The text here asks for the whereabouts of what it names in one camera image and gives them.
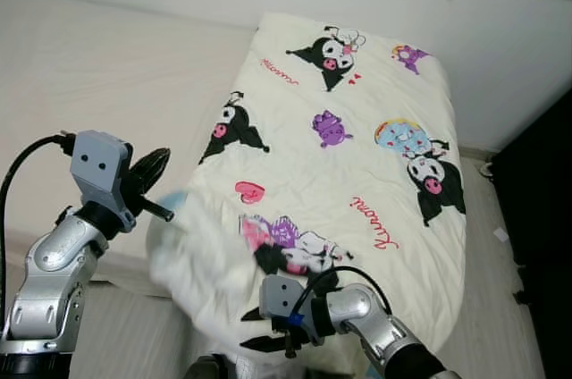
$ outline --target white mattress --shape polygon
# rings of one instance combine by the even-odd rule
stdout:
[[[32,141],[59,130],[106,131],[134,158],[170,147],[151,198],[180,187],[196,167],[253,31],[72,0],[0,0],[0,173]],[[79,204],[70,158],[35,153],[15,178],[6,209],[7,258]],[[119,234],[99,276],[131,291],[164,294],[148,279],[148,214]]]
[[[270,321],[240,321],[264,277],[306,284],[354,265],[438,350],[461,305],[466,219],[437,59],[396,39],[269,13],[231,91],[202,165],[167,199],[174,220],[149,228],[153,278],[232,354],[280,363],[280,352],[240,346],[272,335]],[[321,291],[360,280],[329,277]],[[298,360],[354,375],[365,366],[355,339],[339,335]]]

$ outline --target black cabinet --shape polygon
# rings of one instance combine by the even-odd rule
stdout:
[[[572,92],[496,155],[491,171],[546,377],[572,377]]]

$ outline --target white sheet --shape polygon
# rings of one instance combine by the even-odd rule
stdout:
[[[172,150],[155,198],[180,187],[205,148],[210,122],[236,76],[253,31],[73,0],[0,0],[0,173],[32,141],[59,130],[107,131],[134,158]],[[57,147],[34,154],[13,182],[6,209],[11,263],[79,204],[70,159]],[[164,294],[148,279],[139,218],[99,261],[101,277]]]
[[[169,199],[175,220],[148,235],[153,278],[198,329],[258,363],[284,360],[239,346],[272,333],[240,321],[265,273],[357,265],[430,350],[462,300],[465,207],[441,66],[395,39],[324,26],[264,17],[203,164]],[[355,339],[326,341],[301,359],[363,372]]]

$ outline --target purple cartoon character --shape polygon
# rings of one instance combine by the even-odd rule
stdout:
[[[344,139],[352,139],[353,135],[346,134],[341,118],[336,117],[327,109],[323,114],[318,114],[314,117],[312,128],[318,132],[322,138],[320,147],[326,148],[328,145],[338,145]]]
[[[393,55],[391,58],[397,58],[398,61],[405,64],[405,67],[410,71],[414,72],[415,75],[419,75],[417,70],[416,61],[429,55],[423,50],[415,49],[410,46],[396,46],[392,51]]]

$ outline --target floor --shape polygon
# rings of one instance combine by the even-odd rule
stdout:
[[[543,379],[544,373],[508,243],[492,232],[503,227],[491,183],[477,171],[483,163],[461,160],[467,203],[467,275],[457,325],[440,353],[463,379]],[[8,294],[21,282],[9,270]],[[71,379],[181,379],[196,353],[196,334],[168,299],[146,298],[107,284],[88,294]]]

